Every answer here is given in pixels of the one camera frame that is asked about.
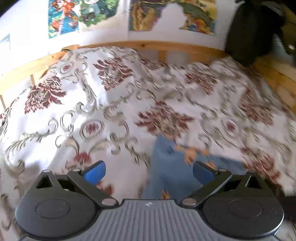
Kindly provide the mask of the wooden bed frame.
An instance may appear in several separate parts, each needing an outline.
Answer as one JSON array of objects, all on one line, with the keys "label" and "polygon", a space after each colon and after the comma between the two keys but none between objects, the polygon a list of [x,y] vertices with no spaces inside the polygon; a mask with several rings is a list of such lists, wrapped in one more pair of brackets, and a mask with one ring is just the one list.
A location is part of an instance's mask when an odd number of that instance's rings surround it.
[{"label": "wooden bed frame", "polygon": [[[156,54],[159,61],[167,62],[170,52],[185,54],[186,62],[201,62],[210,64],[212,61],[226,57],[222,50],[177,42],[164,41],[120,41],[93,44],[92,47],[117,46],[127,47],[138,51],[151,51]],[[62,48],[60,52],[47,55],[27,63],[1,77],[1,95],[11,92],[15,95],[17,85],[27,80],[35,84],[46,74],[50,66],[63,59],[68,51],[80,49],[80,45],[70,45]],[[269,84],[280,99],[295,112],[295,68],[282,60],[268,55],[258,58],[252,66]]]}]

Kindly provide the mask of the colourful poster right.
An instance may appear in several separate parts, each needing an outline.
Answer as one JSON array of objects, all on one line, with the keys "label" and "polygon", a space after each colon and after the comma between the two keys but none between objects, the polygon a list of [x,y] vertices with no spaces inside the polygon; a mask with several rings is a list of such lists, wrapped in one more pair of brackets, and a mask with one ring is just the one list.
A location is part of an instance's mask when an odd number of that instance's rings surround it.
[{"label": "colourful poster right", "polygon": [[214,35],[216,17],[215,1],[131,1],[129,30],[186,30]]}]

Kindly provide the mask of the floral white bedspread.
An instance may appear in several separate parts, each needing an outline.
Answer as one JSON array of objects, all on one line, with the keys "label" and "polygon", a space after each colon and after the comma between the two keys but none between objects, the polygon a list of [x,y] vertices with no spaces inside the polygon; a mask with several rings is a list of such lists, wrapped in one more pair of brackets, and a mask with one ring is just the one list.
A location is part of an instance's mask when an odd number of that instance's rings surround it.
[{"label": "floral white bedspread", "polygon": [[130,48],[67,53],[1,113],[1,240],[17,240],[14,210],[42,169],[65,174],[106,162],[99,187],[140,198],[158,137],[180,147],[177,169],[208,150],[295,194],[295,115],[262,76],[232,58],[167,64]]}]

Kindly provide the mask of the anime poster left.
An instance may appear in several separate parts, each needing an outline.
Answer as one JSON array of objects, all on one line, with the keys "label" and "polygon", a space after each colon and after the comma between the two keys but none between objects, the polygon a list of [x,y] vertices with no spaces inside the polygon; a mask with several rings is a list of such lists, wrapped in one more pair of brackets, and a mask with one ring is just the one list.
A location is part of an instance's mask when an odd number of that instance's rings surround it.
[{"label": "anime poster left", "polygon": [[93,31],[121,22],[124,1],[48,1],[48,35]]}]

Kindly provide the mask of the blue pants with orange patches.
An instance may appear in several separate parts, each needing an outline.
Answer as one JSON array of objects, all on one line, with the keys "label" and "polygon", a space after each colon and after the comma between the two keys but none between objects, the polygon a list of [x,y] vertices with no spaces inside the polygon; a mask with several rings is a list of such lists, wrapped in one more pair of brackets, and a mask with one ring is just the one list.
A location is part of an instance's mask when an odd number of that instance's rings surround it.
[{"label": "blue pants with orange patches", "polygon": [[204,150],[177,145],[159,135],[154,143],[151,168],[143,199],[175,199],[180,202],[200,189],[202,184],[193,175],[193,165],[200,161],[214,170],[226,169],[234,175],[246,174],[241,162],[206,154]]}]

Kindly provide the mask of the dark jacket on bedpost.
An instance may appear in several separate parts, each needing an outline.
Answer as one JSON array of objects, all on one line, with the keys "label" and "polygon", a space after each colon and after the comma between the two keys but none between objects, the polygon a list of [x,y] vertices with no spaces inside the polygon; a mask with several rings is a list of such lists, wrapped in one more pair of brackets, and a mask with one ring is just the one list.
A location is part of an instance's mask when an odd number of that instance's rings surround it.
[{"label": "dark jacket on bedpost", "polygon": [[235,1],[225,53],[243,66],[273,51],[275,37],[295,65],[295,1]]}]

